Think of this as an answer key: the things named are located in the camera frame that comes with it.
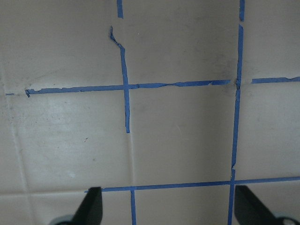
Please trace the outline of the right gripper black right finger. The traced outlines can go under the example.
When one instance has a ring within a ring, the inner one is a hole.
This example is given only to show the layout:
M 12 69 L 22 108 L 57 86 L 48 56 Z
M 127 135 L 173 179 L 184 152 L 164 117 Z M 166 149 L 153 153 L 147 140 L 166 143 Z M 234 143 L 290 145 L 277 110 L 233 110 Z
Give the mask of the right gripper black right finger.
M 240 225 L 275 225 L 276 218 L 244 185 L 235 186 L 234 215 Z

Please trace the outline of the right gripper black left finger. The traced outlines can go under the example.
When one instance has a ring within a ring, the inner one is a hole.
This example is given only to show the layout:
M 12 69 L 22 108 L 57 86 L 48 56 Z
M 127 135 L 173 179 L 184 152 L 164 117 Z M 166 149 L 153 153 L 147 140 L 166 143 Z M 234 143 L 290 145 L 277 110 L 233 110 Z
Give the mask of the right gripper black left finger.
M 100 225 L 103 218 L 101 187 L 89 188 L 71 220 L 72 225 Z

